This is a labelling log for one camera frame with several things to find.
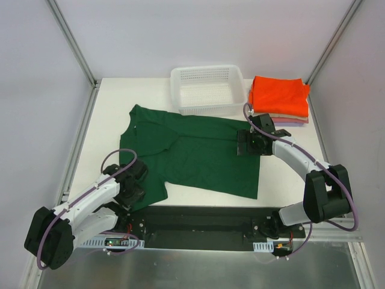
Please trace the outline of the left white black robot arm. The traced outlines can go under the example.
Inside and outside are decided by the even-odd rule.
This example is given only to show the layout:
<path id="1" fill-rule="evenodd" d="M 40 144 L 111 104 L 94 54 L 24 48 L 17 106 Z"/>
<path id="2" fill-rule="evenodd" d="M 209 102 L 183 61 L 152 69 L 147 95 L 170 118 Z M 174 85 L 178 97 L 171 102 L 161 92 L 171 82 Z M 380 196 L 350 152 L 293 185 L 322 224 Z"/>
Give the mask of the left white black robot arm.
<path id="1" fill-rule="evenodd" d="M 77 247 L 105 231 L 129 235 L 129 214 L 145 196 L 141 182 L 147 173 L 141 160 L 124 166 L 112 164 L 76 197 L 52 209 L 39 208 L 24 242 L 38 268 L 60 268 Z"/>

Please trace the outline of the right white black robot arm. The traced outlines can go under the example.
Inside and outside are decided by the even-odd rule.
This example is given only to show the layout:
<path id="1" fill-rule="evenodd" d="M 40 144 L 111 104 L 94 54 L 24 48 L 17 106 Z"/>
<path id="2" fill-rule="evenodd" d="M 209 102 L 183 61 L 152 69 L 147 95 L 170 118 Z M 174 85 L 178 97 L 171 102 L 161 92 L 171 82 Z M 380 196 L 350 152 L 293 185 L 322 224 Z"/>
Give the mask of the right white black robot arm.
<path id="1" fill-rule="evenodd" d="M 278 209 L 267 227 L 285 237 L 292 226 L 327 222 L 347 232 L 358 228 L 347 169 L 316 159 L 285 129 L 276 129 L 269 114 L 245 116 L 250 129 L 237 132 L 237 154 L 275 156 L 304 181 L 303 200 Z"/>

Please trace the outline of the dark green t shirt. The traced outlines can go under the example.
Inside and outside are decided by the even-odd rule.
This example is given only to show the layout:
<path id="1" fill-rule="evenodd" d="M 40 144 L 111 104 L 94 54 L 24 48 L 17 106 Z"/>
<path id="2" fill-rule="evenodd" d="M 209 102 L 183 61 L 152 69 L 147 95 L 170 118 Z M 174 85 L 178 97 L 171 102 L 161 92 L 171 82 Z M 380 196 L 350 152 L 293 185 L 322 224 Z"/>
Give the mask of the dark green t shirt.
<path id="1" fill-rule="evenodd" d="M 119 162 L 132 160 L 132 149 L 148 168 L 140 182 L 145 191 L 133 207 L 138 211 L 168 197 L 166 183 L 257 199 L 258 155 L 237 154 L 237 132 L 246 121 L 183 116 L 135 105 L 120 136 Z"/>

